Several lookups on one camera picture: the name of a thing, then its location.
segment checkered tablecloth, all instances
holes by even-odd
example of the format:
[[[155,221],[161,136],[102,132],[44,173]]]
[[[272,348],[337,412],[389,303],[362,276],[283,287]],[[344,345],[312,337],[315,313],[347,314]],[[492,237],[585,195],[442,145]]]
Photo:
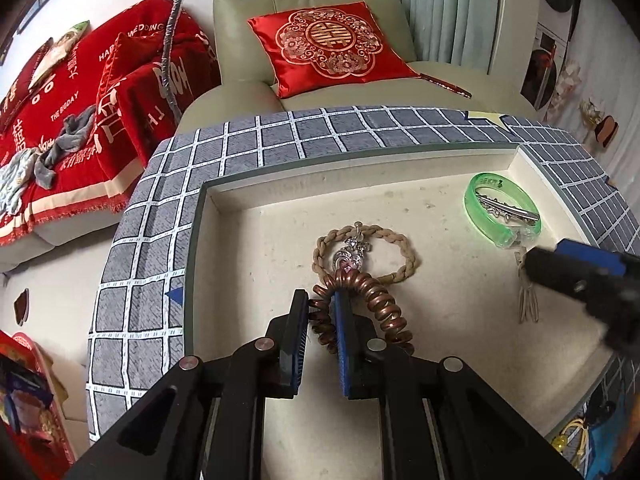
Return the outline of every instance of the checkered tablecloth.
[[[204,182],[320,156],[460,142],[471,148],[519,144],[598,245],[640,254],[638,222],[602,168],[570,134],[535,121],[439,108],[342,107],[240,119],[175,136],[160,144],[133,193],[96,297],[86,386],[91,439],[183,355],[182,307],[167,293],[184,286]],[[633,365],[614,368],[635,391]],[[606,392],[613,384],[607,374]]]

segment green plastic bangle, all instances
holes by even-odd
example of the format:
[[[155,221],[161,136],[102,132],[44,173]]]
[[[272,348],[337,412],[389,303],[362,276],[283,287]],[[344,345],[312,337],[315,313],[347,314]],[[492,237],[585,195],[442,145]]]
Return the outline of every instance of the green plastic bangle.
[[[533,242],[542,230],[542,222],[533,225],[508,226],[487,213],[478,202],[476,190],[489,188],[499,190],[513,200],[513,204],[521,209],[540,214],[538,208],[518,184],[495,173],[478,173],[471,179],[465,191],[465,208],[469,218],[489,240],[496,246],[508,249],[514,245],[527,245]]]

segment green leather armchair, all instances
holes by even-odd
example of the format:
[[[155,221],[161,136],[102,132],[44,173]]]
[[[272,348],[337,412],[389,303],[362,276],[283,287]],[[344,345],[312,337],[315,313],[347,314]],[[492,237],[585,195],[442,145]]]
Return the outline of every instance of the green leather armchair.
[[[471,92],[464,98],[418,78],[340,84],[278,99],[269,57],[247,23],[283,10],[364,1],[393,50],[418,73],[444,79]],[[415,105],[456,108],[535,118],[531,104],[509,84],[461,66],[418,61],[400,0],[213,0],[216,51],[222,85],[185,111],[178,133],[242,116],[350,105]]]

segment gray flexible pole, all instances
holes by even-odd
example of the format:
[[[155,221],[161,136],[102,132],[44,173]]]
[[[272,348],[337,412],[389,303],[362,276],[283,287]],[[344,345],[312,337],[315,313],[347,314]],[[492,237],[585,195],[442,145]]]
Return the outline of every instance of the gray flexible pole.
[[[169,85],[169,65],[171,61],[171,48],[174,43],[175,25],[178,22],[181,7],[182,0],[174,0],[174,6],[171,9],[169,20],[166,22],[166,30],[164,32],[164,49],[162,50],[162,61],[160,67],[162,74],[162,88],[164,88],[169,108],[171,108],[171,111],[174,114],[176,126],[180,124],[182,112],[178,106],[178,101],[175,100],[175,95],[171,90],[171,85]]]

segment white curtain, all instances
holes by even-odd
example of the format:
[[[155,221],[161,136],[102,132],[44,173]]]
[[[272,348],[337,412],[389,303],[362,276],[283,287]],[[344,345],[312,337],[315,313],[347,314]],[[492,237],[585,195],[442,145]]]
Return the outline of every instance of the white curtain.
[[[418,59],[489,69],[498,0],[402,0]]]
[[[640,41],[611,0],[582,0],[568,57],[580,65],[582,83],[554,122],[584,142],[580,101],[600,102],[615,118],[616,137],[593,155],[640,218]]]

